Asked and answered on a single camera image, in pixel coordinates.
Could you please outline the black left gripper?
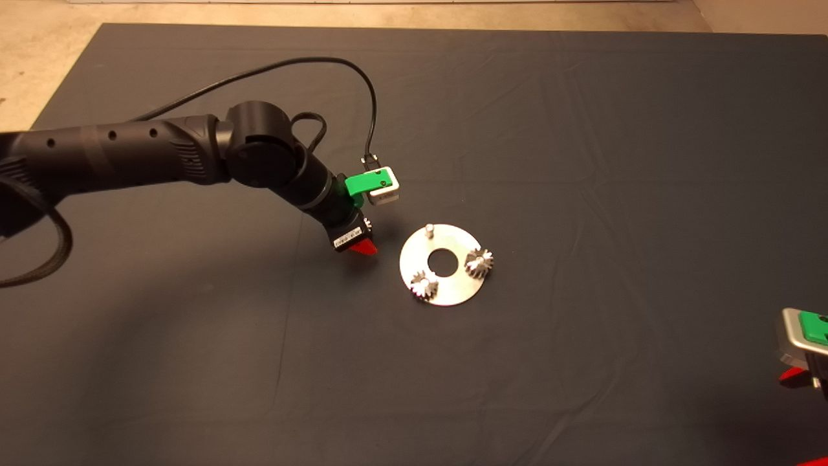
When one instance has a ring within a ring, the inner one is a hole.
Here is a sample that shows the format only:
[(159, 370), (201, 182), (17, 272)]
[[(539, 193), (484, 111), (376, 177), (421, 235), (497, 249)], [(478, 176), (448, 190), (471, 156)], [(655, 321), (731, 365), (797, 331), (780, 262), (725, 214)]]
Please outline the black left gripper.
[(337, 252), (355, 251), (375, 256), (378, 248), (371, 239), (371, 227), (346, 187), (346, 176), (340, 173), (329, 179), (331, 185), (317, 205), (317, 221), (323, 225), (331, 247)]

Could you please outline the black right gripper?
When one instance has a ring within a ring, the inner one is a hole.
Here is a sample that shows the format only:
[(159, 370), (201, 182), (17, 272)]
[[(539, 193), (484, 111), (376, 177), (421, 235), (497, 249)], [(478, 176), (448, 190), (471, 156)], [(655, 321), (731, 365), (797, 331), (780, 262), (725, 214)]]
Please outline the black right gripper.
[(810, 386), (811, 382), (825, 399), (828, 398), (826, 354), (810, 352), (809, 371), (802, 368), (789, 368), (779, 375), (779, 384), (786, 388), (804, 388)]

